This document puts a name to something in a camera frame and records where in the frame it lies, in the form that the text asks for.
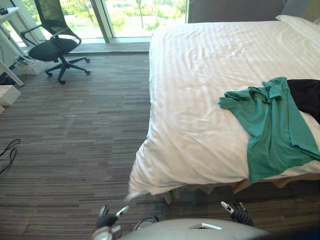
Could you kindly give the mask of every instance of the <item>power cord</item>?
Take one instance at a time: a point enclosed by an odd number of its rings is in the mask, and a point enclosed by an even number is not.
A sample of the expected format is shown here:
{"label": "power cord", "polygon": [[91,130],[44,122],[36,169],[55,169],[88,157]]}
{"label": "power cord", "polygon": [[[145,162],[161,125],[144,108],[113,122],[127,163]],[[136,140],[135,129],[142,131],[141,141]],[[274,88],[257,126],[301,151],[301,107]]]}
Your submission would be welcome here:
{"label": "power cord", "polygon": [[5,58],[4,58],[4,51],[2,50],[2,47],[0,46],[0,50],[2,52],[2,62],[5,63]]}
{"label": "power cord", "polygon": [[0,175],[1,175],[7,168],[9,168],[9,167],[12,165],[12,163],[14,162],[14,160],[15,160],[15,158],[16,158],[16,155],[17,155],[17,148],[14,147],[14,146],[18,145],[20,142],[21,142],[21,140],[20,140],[19,138],[11,141],[11,142],[5,147],[4,151],[3,151],[2,153],[0,153],[0,157],[1,157],[6,151],[8,151],[9,149],[12,148],[12,149],[11,149],[11,152],[10,152],[10,155],[9,155],[9,157],[10,157],[10,163],[9,163],[4,169],[2,169],[2,170],[0,171]]}

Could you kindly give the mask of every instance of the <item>striped carpet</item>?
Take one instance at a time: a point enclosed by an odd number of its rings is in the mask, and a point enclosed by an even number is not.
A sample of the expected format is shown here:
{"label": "striped carpet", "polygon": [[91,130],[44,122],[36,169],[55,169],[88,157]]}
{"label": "striped carpet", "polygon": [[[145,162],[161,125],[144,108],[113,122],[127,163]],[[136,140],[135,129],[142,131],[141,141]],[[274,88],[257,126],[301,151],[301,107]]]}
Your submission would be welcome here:
{"label": "striped carpet", "polygon": [[[78,65],[25,81],[21,96],[0,115],[0,150],[20,138],[11,168],[0,175],[0,240],[88,240],[98,212],[125,205],[135,154],[149,123],[148,54],[93,55]],[[8,155],[0,158],[0,167]],[[118,223],[128,233],[140,219],[229,220],[220,201],[243,201],[256,227],[278,232],[320,221],[319,181],[284,188],[257,183],[235,195],[185,191],[171,205],[150,195],[130,203]]]}

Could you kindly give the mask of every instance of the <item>gray wall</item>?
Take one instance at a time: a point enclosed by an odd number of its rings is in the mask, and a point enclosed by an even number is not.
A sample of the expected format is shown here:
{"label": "gray wall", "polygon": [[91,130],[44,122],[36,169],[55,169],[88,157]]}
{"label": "gray wall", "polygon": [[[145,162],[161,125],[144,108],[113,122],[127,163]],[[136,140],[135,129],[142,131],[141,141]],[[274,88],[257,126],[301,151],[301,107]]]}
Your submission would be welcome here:
{"label": "gray wall", "polygon": [[283,8],[283,0],[190,0],[188,22],[272,21]]}
{"label": "gray wall", "polygon": [[302,14],[302,17],[311,22],[320,18],[320,0],[310,0]]}
{"label": "gray wall", "polygon": [[281,14],[301,17],[305,12],[308,3],[309,0],[286,0],[286,4]]}

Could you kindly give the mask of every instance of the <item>greenery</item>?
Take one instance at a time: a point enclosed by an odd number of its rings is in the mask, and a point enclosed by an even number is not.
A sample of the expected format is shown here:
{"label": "greenery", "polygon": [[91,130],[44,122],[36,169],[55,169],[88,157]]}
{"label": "greenery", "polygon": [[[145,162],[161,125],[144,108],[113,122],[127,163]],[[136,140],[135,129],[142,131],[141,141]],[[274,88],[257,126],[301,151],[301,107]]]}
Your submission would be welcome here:
{"label": "greenery", "polygon": [[[115,31],[124,31],[129,26],[152,32],[159,26],[172,23],[186,14],[187,0],[105,0],[112,26]],[[34,0],[22,0],[37,24],[40,18]],[[77,31],[94,26],[99,31],[99,24],[90,0],[60,0],[67,24]]]}
{"label": "greenery", "polygon": [[155,29],[157,29],[157,27],[159,27],[160,22],[158,20],[155,21],[154,25],[148,25],[146,26],[146,29],[148,29],[148,31],[153,31]]}
{"label": "greenery", "polygon": [[111,12],[110,19],[115,30],[122,31],[125,26],[125,15],[122,12]]}

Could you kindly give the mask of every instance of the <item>cardboard box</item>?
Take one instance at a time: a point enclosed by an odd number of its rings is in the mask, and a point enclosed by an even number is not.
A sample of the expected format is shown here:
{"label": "cardboard box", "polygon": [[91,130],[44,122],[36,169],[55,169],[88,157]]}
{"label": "cardboard box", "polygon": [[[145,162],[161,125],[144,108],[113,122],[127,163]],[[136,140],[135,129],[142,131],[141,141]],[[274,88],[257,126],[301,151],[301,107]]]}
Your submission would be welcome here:
{"label": "cardboard box", "polygon": [[21,92],[13,85],[0,85],[0,106],[11,106],[17,100],[20,94]]}

